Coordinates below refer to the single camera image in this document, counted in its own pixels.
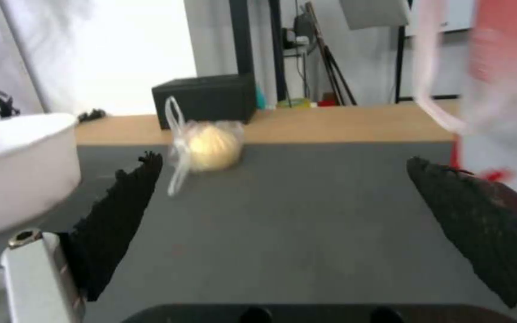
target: plastic bag handle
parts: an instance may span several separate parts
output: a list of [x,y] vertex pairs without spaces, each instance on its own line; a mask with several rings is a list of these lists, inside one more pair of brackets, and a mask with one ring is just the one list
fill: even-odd
[[430,94],[438,67],[439,28],[443,22],[446,0],[418,3],[418,20],[414,37],[414,100],[432,119],[447,131],[464,133],[466,123],[440,108]]
[[[179,117],[177,120],[175,115],[173,114],[172,108],[175,110],[175,113]],[[183,127],[185,126],[185,118],[183,116],[183,112],[181,108],[179,108],[179,104],[177,100],[175,100],[174,96],[169,96],[165,102],[165,117],[166,122],[169,123],[169,127],[171,128],[171,132],[173,133],[173,137],[178,137],[179,134],[182,133]]]
[[[172,109],[175,110],[178,119],[176,119],[173,115]],[[185,127],[185,119],[183,116],[183,112],[181,111],[181,108],[179,107],[179,104],[175,100],[174,96],[169,96],[166,99],[165,117],[166,122],[169,123],[171,132],[173,133],[173,145],[175,149],[177,149],[177,154],[179,155],[179,161],[175,168],[175,173],[171,178],[169,188],[167,188],[166,190],[168,196],[174,196],[180,190],[181,186],[183,186],[183,182],[187,177],[189,168],[191,167],[191,154],[189,152],[188,145],[185,142],[183,133]]]

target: black cable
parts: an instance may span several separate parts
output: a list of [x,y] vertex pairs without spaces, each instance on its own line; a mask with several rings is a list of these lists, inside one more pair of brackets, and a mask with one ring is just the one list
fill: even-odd
[[[295,19],[297,17],[298,17],[298,0],[295,0]],[[303,84],[306,86],[307,98],[310,98],[310,88],[308,86],[308,82],[306,81],[306,75],[304,75],[300,72],[300,67],[299,67],[300,57],[299,57],[299,53],[298,53],[298,45],[296,43],[296,38],[298,37],[298,35],[296,34],[296,25],[295,25],[294,31],[295,31],[295,49],[296,49],[296,71],[298,72],[298,75],[302,79]]]

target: yellow object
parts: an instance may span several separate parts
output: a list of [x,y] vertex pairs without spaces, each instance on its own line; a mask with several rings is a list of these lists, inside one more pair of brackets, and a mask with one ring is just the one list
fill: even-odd
[[212,123],[201,129],[188,142],[192,171],[222,170],[236,163],[242,144],[236,136]]
[[307,98],[295,98],[291,99],[291,104],[293,106],[289,106],[289,100],[282,100],[276,104],[277,108],[310,108],[310,100]]

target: white panel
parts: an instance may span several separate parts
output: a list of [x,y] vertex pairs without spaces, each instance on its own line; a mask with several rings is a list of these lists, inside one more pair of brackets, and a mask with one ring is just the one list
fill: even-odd
[[152,86],[196,75],[183,0],[4,0],[45,105],[154,113]]
[[408,24],[408,0],[340,0],[350,29]]
[[[406,35],[416,35],[414,21],[416,20],[416,10],[421,0],[414,0],[412,3],[412,13],[410,25],[406,27]],[[476,0],[447,0],[446,1],[446,20],[441,24],[441,31],[459,31],[472,27]]]

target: green object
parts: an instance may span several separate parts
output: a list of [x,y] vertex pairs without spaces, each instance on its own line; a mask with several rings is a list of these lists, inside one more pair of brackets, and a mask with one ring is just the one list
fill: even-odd
[[267,107],[267,100],[264,98],[263,92],[260,88],[256,87],[257,92],[257,108],[264,110]]

